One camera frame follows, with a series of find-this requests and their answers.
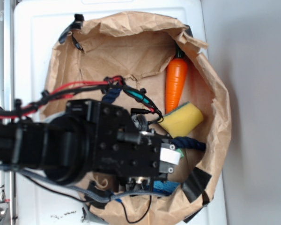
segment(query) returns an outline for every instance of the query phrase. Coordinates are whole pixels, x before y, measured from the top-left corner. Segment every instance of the wire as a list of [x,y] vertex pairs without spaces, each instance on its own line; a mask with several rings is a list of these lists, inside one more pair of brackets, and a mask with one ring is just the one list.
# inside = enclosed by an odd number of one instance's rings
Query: wire
[[81,193],[85,194],[86,196],[92,198],[93,200],[95,200],[96,202],[99,202],[99,203],[108,203],[110,201],[117,200],[119,198],[122,198],[122,197],[125,197],[125,196],[130,196],[130,195],[154,195],[154,196],[157,196],[157,197],[165,197],[166,196],[164,194],[157,193],[157,192],[146,191],[146,190],[137,190],[137,191],[126,191],[126,192],[123,192],[123,193],[120,193],[120,194],[111,195],[111,196],[108,196],[108,197],[102,197],[102,196],[100,196],[100,195],[98,195],[98,194],[96,194],[96,193],[94,193],[90,190],[85,190],[85,189],[80,188],[80,187],[62,186],[62,185],[60,185],[60,184],[42,176],[42,175],[39,175],[35,172],[29,171],[29,170],[26,170],[26,169],[20,170],[19,173],[24,175],[24,176],[28,176],[30,178],[36,179],[36,180],[46,182],[48,184],[53,184],[53,185],[56,185],[56,186],[59,186],[59,187],[68,188],[68,189],[71,189],[71,190],[74,190],[74,191],[81,192]]
[[72,195],[68,195],[68,194],[65,194],[65,193],[62,193],[62,192],[59,192],[59,191],[54,191],[54,190],[52,190],[52,189],[50,189],[50,188],[48,188],[48,187],[46,187],[46,186],[44,186],[44,185],[42,185],[42,184],[36,182],[35,180],[33,180],[32,178],[30,178],[29,176],[25,176],[25,175],[22,175],[22,176],[24,176],[25,178],[27,178],[28,180],[30,180],[32,183],[34,183],[35,185],[39,186],[40,188],[43,188],[43,189],[45,189],[45,190],[47,190],[47,191],[50,191],[50,192],[53,192],[53,193],[55,193],[55,194],[59,194],[59,195],[63,195],[63,196],[69,197],[69,198],[74,199],[74,200],[76,200],[76,201],[78,201],[78,202],[81,202],[81,203],[95,202],[95,200],[89,200],[89,201],[87,201],[87,200],[82,200],[82,199],[76,198],[76,197],[74,197],[74,196],[72,196]]
[[128,222],[129,224],[136,224],[136,223],[140,222],[143,218],[145,218],[145,216],[148,214],[148,212],[149,212],[149,210],[150,210],[150,207],[151,207],[151,203],[152,203],[152,196],[150,195],[149,206],[148,206],[147,211],[145,212],[145,214],[144,214],[140,219],[138,219],[138,220],[136,220],[136,221],[133,221],[133,222],[128,219],[125,205],[122,203],[122,201],[121,201],[120,203],[121,203],[121,205],[122,205],[123,208],[124,208],[124,213],[125,213],[125,217],[126,217],[127,222]]
[[[81,83],[83,85],[66,89],[71,85]],[[110,88],[123,89],[127,95],[133,97],[136,101],[143,103],[146,107],[149,108],[152,113],[157,113],[159,115],[159,118],[153,121],[149,121],[149,124],[158,123],[161,119],[163,119],[162,114],[151,99],[149,99],[143,92],[127,86],[124,79],[118,75],[113,78],[106,78],[103,82],[79,81],[64,84],[55,89],[52,93],[44,94],[39,101],[32,102],[26,107],[12,111],[0,111],[0,120],[5,118],[16,119],[19,116],[28,116],[31,113],[35,113],[41,106],[47,104],[50,101],[72,98],[74,95],[85,91],[107,90]]]

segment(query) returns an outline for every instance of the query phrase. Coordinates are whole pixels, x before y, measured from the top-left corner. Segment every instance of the sponge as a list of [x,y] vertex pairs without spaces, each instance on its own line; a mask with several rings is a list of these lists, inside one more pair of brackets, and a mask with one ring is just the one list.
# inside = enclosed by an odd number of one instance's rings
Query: sponge
[[203,114],[192,103],[186,102],[163,116],[159,125],[173,138],[187,136],[203,121]]

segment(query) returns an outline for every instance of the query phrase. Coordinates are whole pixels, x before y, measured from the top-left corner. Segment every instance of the brown paper bag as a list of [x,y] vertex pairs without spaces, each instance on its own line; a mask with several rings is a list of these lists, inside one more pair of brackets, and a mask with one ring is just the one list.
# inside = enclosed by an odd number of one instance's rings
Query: brown paper bag
[[[213,199],[215,187],[228,150],[231,116],[228,92],[200,48],[207,44],[187,34],[188,26],[177,19],[142,12],[123,12],[102,19],[76,20],[54,46],[46,89],[52,91],[65,83],[81,80],[101,81],[106,76],[122,75],[128,85],[146,88],[164,113],[165,68],[175,54],[175,42],[185,52],[189,65],[180,103],[192,102],[204,121],[190,134],[207,143],[205,153],[184,150],[175,172],[168,176],[182,184],[168,197],[152,197],[148,214],[140,225],[173,225],[197,212]],[[101,100],[100,91],[82,93],[75,98]],[[42,113],[49,116],[65,109],[66,100],[49,103]],[[130,109],[142,107],[121,95],[114,102]],[[165,134],[158,125],[158,133]],[[101,189],[116,189],[114,178],[88,173],[78,186],[87,189],[95,180]],[[130,221],[139,219],[148,207],[149,196],[124,197]],[[121,205],[110,202],[105,209],[89,210],[111,225],[128,224]]]

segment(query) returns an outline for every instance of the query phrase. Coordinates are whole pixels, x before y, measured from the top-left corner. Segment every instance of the black cable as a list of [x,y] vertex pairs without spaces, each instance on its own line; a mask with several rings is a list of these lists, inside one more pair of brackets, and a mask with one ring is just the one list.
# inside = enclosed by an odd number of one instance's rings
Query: black cable
[[45,189],[45,190],[47,190],[47,191],[53,192],[53,193],[55,193],[55,194],[59,194],[59,195],[63,195],[63,196],[72,198],[72,199],[74,199],[74,200],[76,200],[76,201],[79,201],[79,202],[81,202],[81,203],[95,202],[95,200],[85,201],[85,200],[81,200],[81,199],[79,199],[79,198],[76,198],[76,197],[74,197],[74,196],[72,196],[72,195],[68,195],[68,194],[65,194],[65,193],[62,193],[62,192],[59,192],[59,191],[54,191],[54,190],[52,190],[52,189],[50,189],[50,188],[48,188],[48,187],[46,187],[46,186],[44,186],[44,185],[42,185],[42,184],[36,182],[35,180],[33,180],[32,178],[30,178],[30,177],[28,177],[28,176],[25,176],[25,175],[23,175],[23,174],[22,174],[22,176],[24,176],[25,178],[27,178],[28,180],[30,180],[32,183],[36,184],[37,186],[39,186],[39,187],[41,187],[41,188],[43,188],[43,189]]
[[149,210],[150,210],[150,207],[151,207],[151,203],[152,203],[152,196],[150,195],[149,206],[148,206],[148,208],[147,208],[147,211],[145,212],[145,214],[144,214],[140,219],[138,219],[138,220],[136,220],[136,221],[130,221],[130,220],[128,219],[125,205],[122,203],[122,201],[121,201],[120,203],[121,203],[121,205],[122,205],[123,208],[124,208],[124,213],[125,213],[125,217],[126,217],[127,222],[128,222],[129,224],[136,224],[136,223],[140,222],[143,218],[145,218],[145,216],[148,214],[148,212],[149,212]]

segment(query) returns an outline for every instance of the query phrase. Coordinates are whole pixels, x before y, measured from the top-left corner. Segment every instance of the orange carrot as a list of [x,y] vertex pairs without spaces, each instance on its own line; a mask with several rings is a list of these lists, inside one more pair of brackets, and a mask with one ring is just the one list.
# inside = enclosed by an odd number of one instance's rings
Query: orange carrot
[[178,107],[187,73],[184,52],[176,46],[175,58],[168,64],[165,83],[165,113]]

